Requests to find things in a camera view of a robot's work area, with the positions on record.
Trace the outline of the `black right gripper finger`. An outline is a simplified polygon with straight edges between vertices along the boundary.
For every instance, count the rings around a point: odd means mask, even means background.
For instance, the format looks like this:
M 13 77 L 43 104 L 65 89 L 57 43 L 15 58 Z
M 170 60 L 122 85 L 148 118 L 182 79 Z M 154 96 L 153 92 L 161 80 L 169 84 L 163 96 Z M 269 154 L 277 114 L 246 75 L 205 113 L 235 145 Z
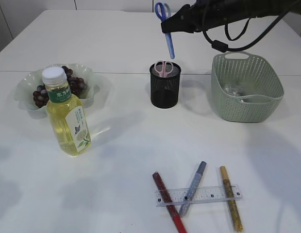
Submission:
M 191 6 L 189 4 L 185 4 L 177 13 L 164 20 L 161 23 L 162 33 L 194 33 L 196 26 L 193 23 L 193 17 L 190 9 Z

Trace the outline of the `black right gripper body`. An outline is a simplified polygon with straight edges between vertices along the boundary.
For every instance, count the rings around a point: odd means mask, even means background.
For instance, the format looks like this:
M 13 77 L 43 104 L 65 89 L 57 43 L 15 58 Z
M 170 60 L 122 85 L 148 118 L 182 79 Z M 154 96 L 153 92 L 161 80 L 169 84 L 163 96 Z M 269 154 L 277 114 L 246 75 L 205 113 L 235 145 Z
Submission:
M 204 18 L 205 30 L 223 26 L 224 18 L 228 13 L 227 0 L 197 0 L 190 7 L 190 29 L 188 33 L 202 32 L 202 20 Z

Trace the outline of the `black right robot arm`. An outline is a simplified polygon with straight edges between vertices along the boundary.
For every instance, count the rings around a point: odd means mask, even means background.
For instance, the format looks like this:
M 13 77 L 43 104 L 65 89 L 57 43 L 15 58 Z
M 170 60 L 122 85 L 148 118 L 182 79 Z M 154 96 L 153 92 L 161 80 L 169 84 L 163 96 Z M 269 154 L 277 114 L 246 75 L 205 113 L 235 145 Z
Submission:
M 161 23 L 163 33 L 199 33 L 247 18 L 279 16 L 294 0 L 198 0 Z

